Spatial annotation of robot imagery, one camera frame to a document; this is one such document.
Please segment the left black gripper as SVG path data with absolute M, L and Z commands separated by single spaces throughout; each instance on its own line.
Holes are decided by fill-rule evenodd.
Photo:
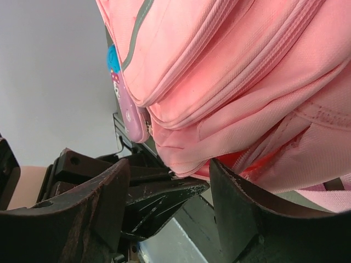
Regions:
M 37 202 L 55 196 L 54 185 L 80 185 L 99 175 L 122 158 L 116 153 L 97 158 L 64 149 L 45 173 Z M 144 151 L 125 157 L 131 167 L 131 184 L 169 180 L 170 170 Z M 205 192 L 209 184 L 199 179 L 176 179 L 132 186 L 128 190 L 121 236 L 144 241 L 157 234 L 188 200 Z

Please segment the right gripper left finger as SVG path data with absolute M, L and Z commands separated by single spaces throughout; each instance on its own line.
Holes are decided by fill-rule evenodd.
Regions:
M 1 212 L 1 262 L 111 262 L 130 175 L 122 159 L 32 208 Z

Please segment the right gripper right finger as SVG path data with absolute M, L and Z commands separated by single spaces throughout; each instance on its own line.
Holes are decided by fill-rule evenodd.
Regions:
M 350 212 L 292 203 L 217 159 L 210 161 L 210 182 L 226 262 L 350 262 Z

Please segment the pink student backpack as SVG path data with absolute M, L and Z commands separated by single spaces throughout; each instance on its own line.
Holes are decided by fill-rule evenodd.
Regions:
M 350 209 L 350 1 L 97 1 L 134 103 L 179 177 L 216 158 Z

